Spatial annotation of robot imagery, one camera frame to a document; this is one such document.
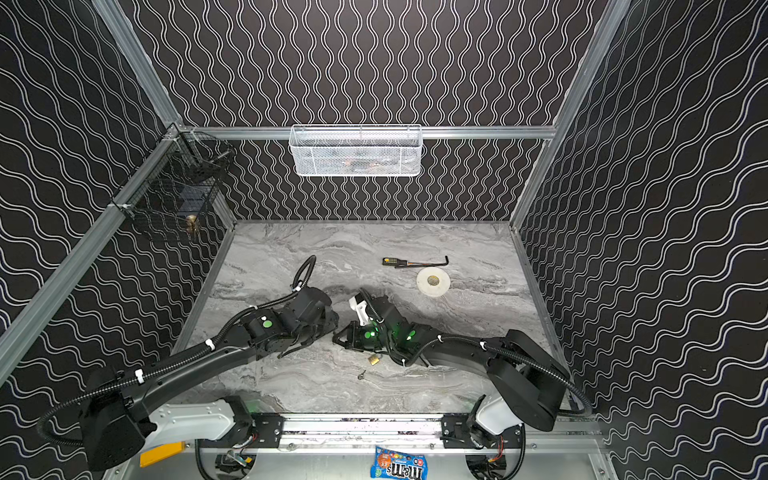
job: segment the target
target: wallpaper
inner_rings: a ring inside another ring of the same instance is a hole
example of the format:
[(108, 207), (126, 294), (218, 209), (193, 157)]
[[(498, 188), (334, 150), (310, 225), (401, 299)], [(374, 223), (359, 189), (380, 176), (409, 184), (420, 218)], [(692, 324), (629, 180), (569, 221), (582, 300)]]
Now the wallpaper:
[(223, 192), (241, 220), (509, 220), (541, 140), (425, 141), (418, 177), (300, 177), (287, 142), (243, 141)]
[(121, 0), (184, 123), (545, 125), (605, 0)]
[(768, 3), (635, 0), (521, 235), (620, 478), (768, 477)]
[[(170, 355), (223, 239), (217, 217), (209, 219), (189, 244), (152, 243), (128, 222), (115, 234), (0, 388), (1, 479), (101, 478), (82, 449), (43, 442), (35, 423), (85, 391), (96, 369)], [(77, 413), (63, 411), (57, 432), (77, 437)]]
[(0, 2), (0, 333), (165, 128), (90, 0)]

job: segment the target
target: metal basket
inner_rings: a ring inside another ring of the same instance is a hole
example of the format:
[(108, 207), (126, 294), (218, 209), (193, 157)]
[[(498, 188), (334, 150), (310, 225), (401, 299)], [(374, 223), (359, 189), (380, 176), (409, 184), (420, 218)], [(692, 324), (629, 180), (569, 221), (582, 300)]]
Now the metal basket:
[(311, 177), (414, 177), (422, 171), (421, 125), (293, 125), (296, 173)]
[(180, 135), (139, 186), (120, 205), (134, 229), (150, 240), (198, 240), (207, 228), (211, 205), (234, 158), (234, 147), (210, 135)]

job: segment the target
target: gray marble surface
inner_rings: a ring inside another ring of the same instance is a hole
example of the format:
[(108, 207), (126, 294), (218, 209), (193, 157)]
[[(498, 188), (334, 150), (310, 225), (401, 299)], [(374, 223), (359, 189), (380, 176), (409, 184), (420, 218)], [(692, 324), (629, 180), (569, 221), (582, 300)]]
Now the gray marble surface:
[[(311, 254), (310, 284), (324, 290), (339, 326), (356, 319), (348, 299), (359, 287), (386, 294), (410, 320), (470, 336), (526, 332), (549, 350), (508, 227), (501, 223), (245, 223), (192, 335), (215, 334), (235, 313), (285, 295)], [(381, 265), (383, 257), (439, 262), (451, 288), (431, 298), (415, 286), (419, 269)], [(388, 358), (371, 366), (330, 335), (283, 359), (270, 356), (210, 379), (177, 400), (202, 402), (239, 394), (254, 410), (278, 412), (466, 412), (487, 379), (460, 370), (403, 368)], [(357, 376), (366, 370), (363, 380)]]

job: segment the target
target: blue candy bag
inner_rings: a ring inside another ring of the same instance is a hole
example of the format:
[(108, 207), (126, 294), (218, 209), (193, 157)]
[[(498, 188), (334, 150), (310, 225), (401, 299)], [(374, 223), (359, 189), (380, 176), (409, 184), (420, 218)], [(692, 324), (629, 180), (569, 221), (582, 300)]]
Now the blue candy bag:
[(371, 478), (427, 480), (427, 459), (424, 455), (408, 455), (376, 447)]

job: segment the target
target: white tape roll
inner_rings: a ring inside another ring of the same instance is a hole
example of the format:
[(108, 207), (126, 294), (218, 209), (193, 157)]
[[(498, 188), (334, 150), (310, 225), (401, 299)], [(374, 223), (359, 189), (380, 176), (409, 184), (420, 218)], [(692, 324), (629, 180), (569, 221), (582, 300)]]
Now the white tape roll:
[(426, 296), (442, 296), (451, 286), (451, 277), (442, 268), (428, 266), (416, 276), (416, 286)]

